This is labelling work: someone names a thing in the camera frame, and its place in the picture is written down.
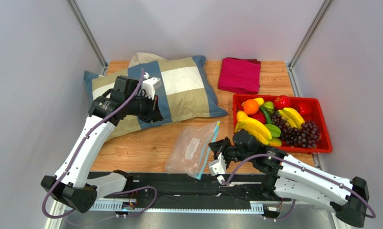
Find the clear zip top bag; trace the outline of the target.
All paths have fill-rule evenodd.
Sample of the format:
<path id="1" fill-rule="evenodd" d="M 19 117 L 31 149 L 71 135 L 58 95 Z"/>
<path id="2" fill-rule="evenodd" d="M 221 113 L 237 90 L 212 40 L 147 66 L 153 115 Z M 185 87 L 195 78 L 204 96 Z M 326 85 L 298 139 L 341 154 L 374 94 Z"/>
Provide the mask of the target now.
<path id="1" fill-rule="evenodd" d="M 165 171 L 200 180 L 211 150 L 209 144 L 216 141 L 219 126 L 220 121 L 215 121 L 203 127 L 185 127 L 175 140 L 165 162 Z"/>

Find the large yellow banana bunch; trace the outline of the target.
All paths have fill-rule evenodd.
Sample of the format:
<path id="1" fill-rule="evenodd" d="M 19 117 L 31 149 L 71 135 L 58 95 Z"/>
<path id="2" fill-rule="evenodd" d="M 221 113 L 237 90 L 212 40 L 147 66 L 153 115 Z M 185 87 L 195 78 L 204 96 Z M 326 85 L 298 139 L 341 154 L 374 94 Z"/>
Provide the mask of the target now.
<path id="1" fill-rule="evenodd" d="M 260 121 L 250 117 L 237 121 L 234 132 L 237 133 L 241 130 L 247 131 L 264 145 L 269 145 L 272 140 L 270 130 L 267 129 Z"/>

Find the red apple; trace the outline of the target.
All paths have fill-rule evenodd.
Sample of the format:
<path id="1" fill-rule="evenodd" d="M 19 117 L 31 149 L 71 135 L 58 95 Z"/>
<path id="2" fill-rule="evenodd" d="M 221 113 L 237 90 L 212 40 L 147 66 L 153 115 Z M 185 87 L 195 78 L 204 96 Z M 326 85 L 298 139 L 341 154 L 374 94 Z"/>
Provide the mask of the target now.
<path id="1" fill-rule="evenodd" d="M 250 115 L 250 117 L 255 119 L 255 120 L 258 120 L 262 124 L 266 124 L 266 118 L 265 118 L 265 116 L 261 112 L 252 114 L 252 115 Z"/>

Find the orange fruit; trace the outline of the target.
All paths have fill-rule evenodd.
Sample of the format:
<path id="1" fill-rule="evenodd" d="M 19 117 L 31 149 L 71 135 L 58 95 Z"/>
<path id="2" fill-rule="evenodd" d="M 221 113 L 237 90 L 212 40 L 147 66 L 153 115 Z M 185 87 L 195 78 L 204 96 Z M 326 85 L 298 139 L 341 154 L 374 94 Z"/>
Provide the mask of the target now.
<path id="1" fill-rule="evenodd" d="M 259 110 L 259 107 L 260 107 L 259 103 L 254 99 L 246 100 L 242 105 L 243 111 L 247 115 L 256 114 Z"/>

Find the green starfruit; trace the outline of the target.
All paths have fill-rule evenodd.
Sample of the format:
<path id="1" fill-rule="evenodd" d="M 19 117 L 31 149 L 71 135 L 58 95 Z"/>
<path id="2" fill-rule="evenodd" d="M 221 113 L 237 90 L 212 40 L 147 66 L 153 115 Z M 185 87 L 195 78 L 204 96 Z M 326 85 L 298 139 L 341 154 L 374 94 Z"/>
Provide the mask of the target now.
<path id="1" fill-rule="evenodd" d="M 270 131 L 271 136 L 278 138 L 281 136 L 281 129 L 273 124 L 264 124 L 264 126 Z"/>

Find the purple grape bunch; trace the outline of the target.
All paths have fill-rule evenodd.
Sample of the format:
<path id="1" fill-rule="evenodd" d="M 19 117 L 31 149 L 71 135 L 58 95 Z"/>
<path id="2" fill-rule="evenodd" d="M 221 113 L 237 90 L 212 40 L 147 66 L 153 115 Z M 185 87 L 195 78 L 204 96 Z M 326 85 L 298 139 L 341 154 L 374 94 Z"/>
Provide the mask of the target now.
<path id="1" fill-rule="evenodd" d="M 279 114 L 278 110 L 272 115 L 273 124 L 281 129 L 282 142 L 288 146 L 301 148 L 316 148 L 321 140 L 320 128 L 314 121 L 306 121 L 301 129 L 291 127 L 286 117 Z"/>

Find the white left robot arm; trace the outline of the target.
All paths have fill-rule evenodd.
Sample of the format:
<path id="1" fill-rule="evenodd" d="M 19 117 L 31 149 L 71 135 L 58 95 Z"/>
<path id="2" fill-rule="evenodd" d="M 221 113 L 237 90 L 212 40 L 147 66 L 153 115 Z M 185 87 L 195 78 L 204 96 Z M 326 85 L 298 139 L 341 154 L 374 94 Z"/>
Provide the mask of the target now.
<path id="1" fill-rule="evenodd" d="M 140 80 L 118 76 L 114 86 L 93 100 L 82 135 L 63 165 L 53 176 L 44 176 L 41 186 L 46 197 L 86 213 L 96 200 L 108 195 L 132 193 L 133 176 L 114 170 L 89 179 L 90 169 L 107 138 L 119 122 L 133 116 L 145 123 L 162 121 L 157 89 L 163 81 L 144 73 Z"/>

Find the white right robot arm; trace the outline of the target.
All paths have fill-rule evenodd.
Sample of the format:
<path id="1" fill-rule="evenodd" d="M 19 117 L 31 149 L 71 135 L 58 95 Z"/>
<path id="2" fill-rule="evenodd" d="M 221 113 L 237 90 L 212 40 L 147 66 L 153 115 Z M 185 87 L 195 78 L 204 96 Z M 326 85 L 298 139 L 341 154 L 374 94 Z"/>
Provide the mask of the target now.
<path id="1" fill-rule="evenodd" d="M 263 197 L 290 198 L 329 210 L 336 218 L 353 227 L 363 228 L 365 219 L 375 218 L 369 205 L 365 179 L 339 177 L 311 167 L 293 155 L 273 146 L 266 146 L 242 130 L 233 139 L 225 138 L 208 144 L 214 160 L 208 167 L 222 185 L 229 185 L 237 169 L 225 178 L 231 162 L 240 168 L 250 162 L 265 175 L 260 185 Z"/>

